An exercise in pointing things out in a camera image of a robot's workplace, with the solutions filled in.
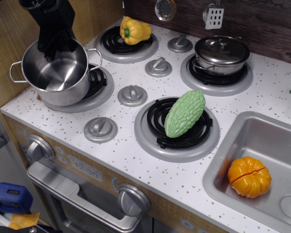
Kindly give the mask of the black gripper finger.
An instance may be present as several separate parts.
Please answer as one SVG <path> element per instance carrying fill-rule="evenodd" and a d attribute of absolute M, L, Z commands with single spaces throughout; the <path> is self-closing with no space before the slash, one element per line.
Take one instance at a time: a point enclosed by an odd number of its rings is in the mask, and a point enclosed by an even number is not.
<path fill-rule="evenodd" d="M 59 52 L 74 52 L 77 45 L 72 37 L 61 37 L 59 39 Z"/>
<path fill-rule="evenodd" d="M 56 43 L 52 43 L 48 45 L 43 51 L 45 55 L 44 58 L 47 61 L 53 61 L 57 51 L 58 51 L 58 45 Z"/>

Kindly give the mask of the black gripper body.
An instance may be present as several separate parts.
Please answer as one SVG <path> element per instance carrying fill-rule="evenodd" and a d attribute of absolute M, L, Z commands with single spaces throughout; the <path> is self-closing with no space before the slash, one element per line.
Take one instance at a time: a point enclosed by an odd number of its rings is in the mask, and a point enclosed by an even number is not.
<path fill-rule="evenodd" d="M 52 43 L 56 43 L 59 50 L 61 37 L 75 38 L 72 31 L 75 11 L 69 1 L 30 0 L 29 13 L 40 27 L 39 51 L 43 52 Z"/>

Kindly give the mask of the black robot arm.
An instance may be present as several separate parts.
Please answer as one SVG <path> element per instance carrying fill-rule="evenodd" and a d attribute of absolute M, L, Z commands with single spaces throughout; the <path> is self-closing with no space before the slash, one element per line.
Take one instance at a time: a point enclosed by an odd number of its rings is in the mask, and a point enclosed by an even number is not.
<path fill-rule="evenodd" d="M 57 52 L 74 52 L 75 11 L 69 1 L 21 0 L 19 3 L 40 27 L 38 50 L 48 61 L 52 61 Z"/>

